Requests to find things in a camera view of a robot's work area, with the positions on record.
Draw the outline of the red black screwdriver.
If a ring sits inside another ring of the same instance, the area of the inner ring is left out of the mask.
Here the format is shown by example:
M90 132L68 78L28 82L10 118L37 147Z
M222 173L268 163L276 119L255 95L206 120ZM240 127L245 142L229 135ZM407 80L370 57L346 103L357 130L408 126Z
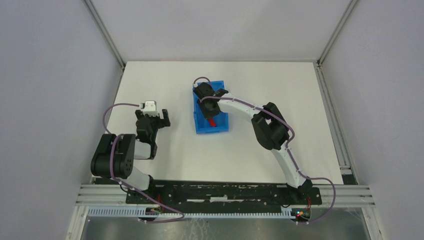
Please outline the red black screwdriver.
M211 128L215 128L217 126L216 122L212 118L208 119L208 123Z

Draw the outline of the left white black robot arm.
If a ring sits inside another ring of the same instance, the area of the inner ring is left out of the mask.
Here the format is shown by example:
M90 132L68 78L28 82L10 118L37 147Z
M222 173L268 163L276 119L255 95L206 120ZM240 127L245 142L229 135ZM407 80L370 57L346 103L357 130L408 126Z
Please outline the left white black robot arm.
M117 138L115 134L105 133L94 152L90 163L92 175L105 179L112 177L130 188L145 191L153 177L134 167L135 160L153 160L157 153L157 133L159 129L170 127L169 113L162 115L152 111L136 110L136 134L126 133Z

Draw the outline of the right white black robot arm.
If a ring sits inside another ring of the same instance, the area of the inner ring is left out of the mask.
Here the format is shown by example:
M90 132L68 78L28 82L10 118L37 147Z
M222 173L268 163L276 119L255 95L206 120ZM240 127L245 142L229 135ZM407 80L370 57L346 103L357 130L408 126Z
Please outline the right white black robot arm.
M289 130L277 106L269 102L256 105L236 98L227 90L215 91L211 87L197 86L193 93L204 118L210 119L219 113L228 113L244 118L252 124L258 143L271 151L283 171L287 188L292 198L303 199L312 189L312 181L299 173L300 167L289 155Z

